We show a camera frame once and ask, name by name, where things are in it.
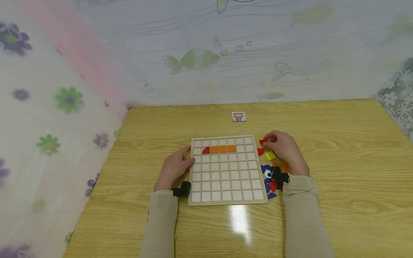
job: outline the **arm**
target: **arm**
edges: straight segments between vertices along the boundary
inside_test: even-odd
[[[148,221],[139,258],[173,258],[178,198],[170,190],[151,194]]]
[[[173,182],[190,167],[195,159],[186,159],[186,146],[169,155],[162,165],[159,178],[151,194],[148,220],[140,248],[139,258],[173,258],[175,222],[178,198],[172,194]]]
[[[318,209],[316,182],[294,138],[272,131],[264,136],[264,146],[288,162],[290,181],[284,184],[286,258],[333,258],[323,220]]]
[[[304,175],[290,175],[283,187],[286,258],[333,258],[323,220],[318,209],[316,182]]]

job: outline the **wooden table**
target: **wooden table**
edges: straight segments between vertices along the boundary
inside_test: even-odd
[[[233,122],[231,111],[247,121]],[[302,149],[337,258],[413,257],[412,144],[367,99],[131,109],[64,257],[136,258],[167,155],[194,137],[251,133],[258,141],[272,129]],[[176,258],[284,257],[284,246],[281,195],[249,206],[179,201]]]

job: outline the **left hand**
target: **left hand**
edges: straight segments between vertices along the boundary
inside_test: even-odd
[[[158,190],[171,190],[173,182],[182,176],[188,167],[192,166],[195,158],[186,158],[186,152],[190,149],[190,145],[185,146],[164,160],[158,181],[154,186],[155,192]]]

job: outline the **green flower print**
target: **green flower print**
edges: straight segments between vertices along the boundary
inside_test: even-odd
[[[67,233],[67,235],[64,237],[64,242],[66,244],[68,244],[70,242],[70,239],[72,238],[73,232],[74,231]]]
[[[46,202],[44,200],[37,200],[33,203],[31,210],[33,213],[41,213],[45,207]]]
[[[53,153],[57,153],[57,148],[60,147],[60,143],[57,142],[56,137],[47,135],[46,138],[40,137],[40,142],[37,144],[40,147],[40,150],[51,156]]]
[[[60,94],[55,95],[57,107],[63,109],[66,113],[77,112],[84,105],[82,100],[83,94],[77,92],[74,87],[69,89],[61,88]]]

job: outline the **orange square tile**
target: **orange square tile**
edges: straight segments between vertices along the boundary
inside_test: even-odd
[[[211,146],[211,154],[218,153],[218,146]]]
[[[285,172],[287,172],[287,173],[290,172],[290,167],[288,166],[287,163],[284,163],[284,164],[282,165],[282,167],[284,168]]]
[[[237,152],[235,145],[228,145],[228,152]]]
[[[279,168],[281,168],[281,164],[278,163],[278,162],[273,162],[273,163],[271,163],[271,166],[272,166],[272,167],[279,167]]]
[[[218,149],[219,149],[219,153],[226,153],[226,152],[228,152],[226,145],[218,146]]]

